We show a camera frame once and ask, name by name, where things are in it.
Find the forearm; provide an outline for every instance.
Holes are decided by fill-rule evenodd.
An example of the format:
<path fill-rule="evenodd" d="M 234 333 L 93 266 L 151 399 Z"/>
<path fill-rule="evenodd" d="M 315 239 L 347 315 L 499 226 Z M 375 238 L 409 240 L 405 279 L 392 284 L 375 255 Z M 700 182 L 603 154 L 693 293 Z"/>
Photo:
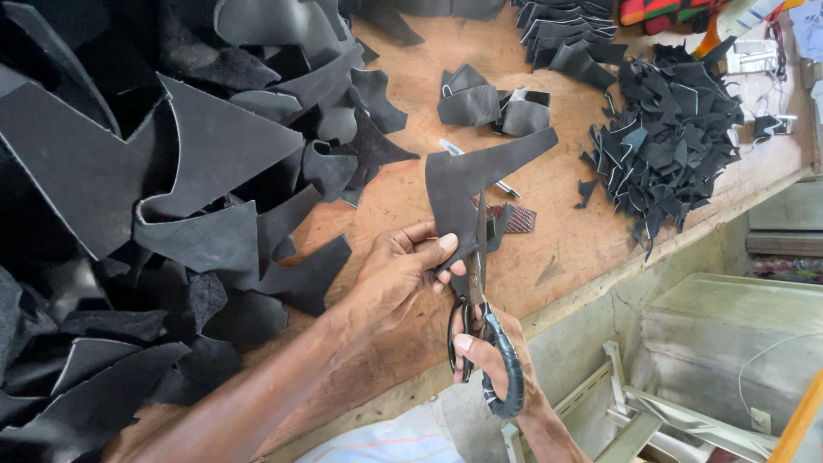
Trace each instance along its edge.
<path fill-rule="evenodd" d="M 520 416 L 517 420 L 537 461 L 591 463 L 580 447 L 574 443 L 569 430 L 551 409 L 545 397 L 535 409 L 528 416 Z"/>
<path fill-rule="evenodd" d="M 266 437 L 368 342 L 365 323 L 339 307 L 271 357 L 217 388 L 123 461 L 249 461 Z"/>

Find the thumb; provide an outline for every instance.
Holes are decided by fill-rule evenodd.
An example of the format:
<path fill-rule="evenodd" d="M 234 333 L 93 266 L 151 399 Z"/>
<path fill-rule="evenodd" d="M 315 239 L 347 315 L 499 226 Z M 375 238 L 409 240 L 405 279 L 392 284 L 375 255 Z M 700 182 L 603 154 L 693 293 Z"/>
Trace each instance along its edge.
<path fill-rule="evenodd" d="M 505 400 L 506 390 L 509 387 L 509 376 L 506 374 L 503 356 L 495 346 L 482 339 L 461 333 L 454 336 L 454 351 L 486 372 L 491 378 L 491 384 L 495 387 L 497 396 Z"/>
<path fill-rule="evenodd" d="M 446 261 L 458 248 L 458 237 L 454 233 L 443 236 L 435 243 L 422 247 L 411 257 L 423 270 L 433 269 Z"/>

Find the wooden table surface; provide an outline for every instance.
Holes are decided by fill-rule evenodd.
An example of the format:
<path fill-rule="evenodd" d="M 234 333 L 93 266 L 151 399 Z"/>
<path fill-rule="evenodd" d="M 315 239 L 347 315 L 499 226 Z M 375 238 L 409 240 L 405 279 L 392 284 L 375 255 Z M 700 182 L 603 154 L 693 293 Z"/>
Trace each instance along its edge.
<path fill-rule="evenodd" d="M 516 204 L 537 211 L 537 225 L 533 233 L 507 235 L 500 250 L 489 256 L 486 295 L 490 301 L 522 319 L 564 295 L 586 289 L 587 285 L 600 285 L 602 290 L 602 276 L 617 269 L 622 269 L 622 278 L 638 274 L 646 265 L 678 248 L 679 245 L 673 245 L 677 243 L 672 239 L 676 232 L 668 220 L 656 240 L 652 258 L 644 264 L 640 257 L 643 251 L 630 233 L 634 220 L 622 213 L 612 214 L 613 206 L 607 203 L 599 187 L 586 209 L 573 208 L 580 198 L 578 179 L 594 178 L 578 156 L 592 148 L 587 135 L 589 125 L 607 122 L 601 112 L 607 102 L 600 91 L 558 72 L 530 73 L 530 67 L 523 62 L 524 48 L 518 42 L 521 30 L 514 27 L 515 11 L 505 7 L 497 19 L 487 23 L 452 17 L 407 17 L 410 26 L 426 40 L 414 47 L 396 45 L 368 23 L 355 19 L 354 35 L 381 55 L 369 69 L 381 68 L 389 75 L 389 100 L 409 114 L 406 129 L 388 137 L 400 147 L 420 153 L 424 159 L 384 166 L 365 188 L 358 209 L 342 201 L 320 204 L 295 232 L 300 256 L 311 254 L 340 233 L 346 234 L 351 245 L 351 258 L 326 295 L 327 306 L 339 301 L 352 285 L 375 236 L 431 218 L 425 191 L 425 155 L 442 151 L 440 138 L 466 152 L 512 139 L 495 135 L 486 126 L 440 124 L 436 110 L 440 74 L 444 69 L 453 72 L 461 63 L 471 64 L 501 90 L 529 86 L 532 90 L 549 91 L 551 124 L 560 140 L 550 151 L 505 178 L 523 196 Z M 776 189 L 775 185 L 782 185 L 782 181 L 799 177 L 812 163 L 809 105 L 802 91 L 793 91 L 794 87 L 800 89 L 799 72 L 792 65 L 798 60 L 792 56 L 793 38 L 788 24 L 783 31 L 787 36 L 784 41 L 791 74 L 783 89 L 787 98 L 791 96 L 788 113 L 800 118 L 797 131 L 793 136 L 752 147 L 749 109 L 771 88 L 771 80 L 764 76 L 729 78 L 742 84 L 731 86 L 730 91 L 741 89 L 748 104 L 744 105 L 748 123 L 737 128 L 742 161 L 731 165 L 718 178 L 712 203 L 689 214 L 684 235 L 694 227 L 705 234 L 707 223 L 716 226 L 718 217 L 729 216 L 724 216 L 724 211 L 732 207 L 741 209 L 739 204 L 746 198 L 759 192 L 763 196 L 762 192 L 769 187 Z M 699 40 L 698 36 L 689 36 L 689 49 Z M 638 52 L 649 50 L 648 46 L 655 41 L 677 44 L 682 43 L 683 37 L 665 34 L 652 39 L 642 36 L 642 30 L 635 26 L 621 29 L 616 42 L 630 44 L 628 55 L 637 56 Z M 619 93 L 616 86 L 611 93 Z M 770 95 L 772 110 L 777 105 L 777 96 L 776 91 Z M 509 200 L 494 187 L 486 191 L 486 197 L 491 204 Z M 742 206 L 734 215 L 745 208 Z M 452 303 L 450 294 L 421 296 L 395 330 L 376 339 L 334 372 L 309 401 L 274 431 L 259 454 L 291 442 L 441 364 L 447 358 L 445 332 Z M 244 355 L 247 366 L 293 339 L 313 320 L 298 311 L 290 313 L 289 327 L 282 335 Z M 138 414 L 140 422 L 111 442 L 109 451 L 119 454 L 183 410 L 173 405 L 144 407 Z"/>

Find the scissor handle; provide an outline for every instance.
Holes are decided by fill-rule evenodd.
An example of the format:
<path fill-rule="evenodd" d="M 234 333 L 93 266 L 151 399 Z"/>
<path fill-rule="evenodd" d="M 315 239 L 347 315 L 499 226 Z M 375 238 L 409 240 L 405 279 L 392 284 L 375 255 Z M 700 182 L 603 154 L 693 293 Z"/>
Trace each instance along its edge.
<path fill-rule="evenodd" d="M 454 342 L 452 336 L 452 322 L 454 321 L 454 314 L 460 311 L 460 316 L 463 318 L 463 333 L 471 334 L 472 329 L 472 304 L 466 300 L 466 296 L 460 294 L 455 297 L 452 311 L 449 314 L 449 325 L 446 326 L 446 344 L 449 346 L 449 363 L 454 373 L 455 363 L 457 362 L 457 354 L 454 353 Z M 463 378 L 461 382 L 467 383 L 469 377 L 472 375 L 474 363 L 470 362 L 468 358 L 463 358 Z"/>
<path fill-rule="evenodd" d="M 514 349 L 514 345 L 509 336 L 503 331 L 503 325 L 497 319 L 497 315 L 491 311 L 488 302 L 480 305 L 483 320 L 486 324 L 483 329 L 483 340 L 497 347 L 500 355 L 503 356 L 503 364 L 506 368 L 506 375 L 509 377 L 509 388 L 506 390 L 506 400 L 500 400 L 495 394 L 495 388 L 491 385 L 491 378 L 483 372 L 483 398 L 489 404 L 491 412 L 503 419 L 510 419 L 517 416 L 523 408 L 523 401 L 526 398 L 525 384 L 523 382 L 523 367 L 520 365 L 520 357 Z"/>

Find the scissors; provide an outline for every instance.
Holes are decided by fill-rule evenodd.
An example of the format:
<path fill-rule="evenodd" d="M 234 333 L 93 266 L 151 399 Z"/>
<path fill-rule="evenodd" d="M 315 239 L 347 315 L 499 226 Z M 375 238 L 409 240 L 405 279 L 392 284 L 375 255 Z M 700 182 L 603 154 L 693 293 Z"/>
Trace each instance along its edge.
<path fill-rule="evenodd" d="M 486 372 L 483 372 L 483 398 L 486 400 L 493 414 L 503 419 L 510 419 L 517 416 L 523 407 L 523 400 L 525 398 L 523 369 L 520 365 L 520 358 L 517 355 L 517 351 L 514 350 L 509 336 L 503 331 L 503 326 L 497 319 L 497 315 L 491 311 L 491 304 L 486 300 L 486 295 L 483 292 L 483 288 L 486 285 L 486 241 L 486 196 L 485 193 L 481 191 L 477 213 L 477 244 L 480 248 L 467 257 L 468 300 L 464 294 L 458 295 L 457 301 L 449 315 L 449 326 L 447 327 L 448 332 L 446 334 L 449 345 L 449 361 L 452 372 L 454 372 L 457 360 L 452 342 L 452 323 L 454 322 L 454 317 L 458 316 L 459 313 L 459 316 L 463 320 L 463 333 L 472 334 L 471 326 L 474 317 L 474 310 L 472 308 L 475 305 L 479 306 L 481 318 L 484 323 L 482 338 L 487 343 L 497 347 L 497 350 L 500 351 L 500 355 L 503 356 L 506 374 L 509 377 L 509 389 L 506 391 L 506 400 L 500 400 L 497 394 L 495 394 L 494 387 L 491 385 L 491 378 Z M 472 362 L 469 362 L 467 358 L 463 360 L 463 382 L 467 383 L 474 365 Z"/>

